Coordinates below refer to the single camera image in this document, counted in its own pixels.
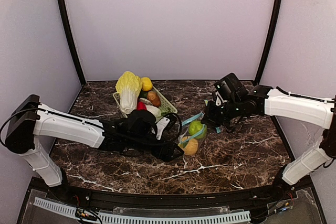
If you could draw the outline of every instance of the red vegetable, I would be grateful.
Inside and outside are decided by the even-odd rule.
[[[136,107],[137,110],[147,110],[146,105],[143,102],[138,102],[138,105]]]

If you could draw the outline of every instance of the black pole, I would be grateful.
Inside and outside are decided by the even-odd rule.
[[[278,21],[278,16],[279,16],[279,11],[280,11],[280,5],[281,5],[281,0],[274,0],[272,16],[271,16],[271,21],[269,23],[269,28],[268,28],[266,41],[265,41],[264,50],[263,50],[263,53],[261,55],[261,60],[260,60],[260,63],[259,63],[259,67],[258,67],[256,77],[254,79],[254,82],[256,84],[259,84],[259,82],[261,81],[261,77],[264,73],[264,69],[265,69],[265,66],[266,66],[269,50],[270,50],[271,45],[272,45],[272,40],[273,40],[275,28],[277,26],[277,21]]]
[[[75,65],[75,69],[76,69],[77,76],[79,78],[80,84],[82,86],[84,86],[85,83],[86,83],[86,80],[85,80],[85,77],[84,77],[82,67],[80,65],[80,61],[79,61],[78,54],[77,54],[77,51],[76,51],[74,38],[72,36],[72,32],[71,32],[71,28],[70,28],[70,22],[69,22],[69,18],[68,18],[68,14],[67,14],[67,9],[66,9],[66,6],[65,6],[65,0],[57,0],[57,1],[58,1],[59,12],[61,13],[64,32],[65,32],[65,35],[67,37],[71,57],[72,57],[72,60],[74,62],[73,64]]]

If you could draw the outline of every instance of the green apple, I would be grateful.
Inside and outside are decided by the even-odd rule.
[[[202,129],[202,127],[203,127],[203,124],[200,121],[193,121],[193,122],[191,122],[191,124],[189,125],[189,129],[188,129],[189,134],[191,136],[194,135],[194,134],[196,134],[197,132],[199,132]],[[201,139],[201,138],[205,137],[206,131],[207,131],[207,127],[204,126],[203,132],[199,136],[197,136],[195,138],[196,139]]]

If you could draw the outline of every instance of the green plastic basket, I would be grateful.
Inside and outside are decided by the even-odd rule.
[[[159,109],[161,111],[177,113],[177,109],[170,103],[170,101],[168,101],[166,99],[166,97],[163,96],[163,94],[161,94],[155,87],[153,87],[152,91],[155,91],[155,93],[157,93],[159,98],[160,98],[161,105],[160,105]],[[120,109],[120,95],[116,92],[116,93],[113,93],[113,97],[115,99],[115,102],[118,105],[118,108]],[[125,113],[123,113],[121,110],[120,110],[120,112],[121,112],[121,114],[123,115],[124,118],[127,118],[127,115]]]

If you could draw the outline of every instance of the lemon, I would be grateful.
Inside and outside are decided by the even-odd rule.
[[[153,83],[151,79],[149,79],[148,77],[142,77],[141,81],[143,91],[150,91],[153,88]]]
[[[182,138],[182,142],[187,140],[188,136],[185,136]],[[179,147],[184,151],[184,155],[186,156],[192,156],[195,155],[198,150],[198,141],[194,138],[190,139],[189,142],[185,147],[183,147],[183,143],[179,144]]]

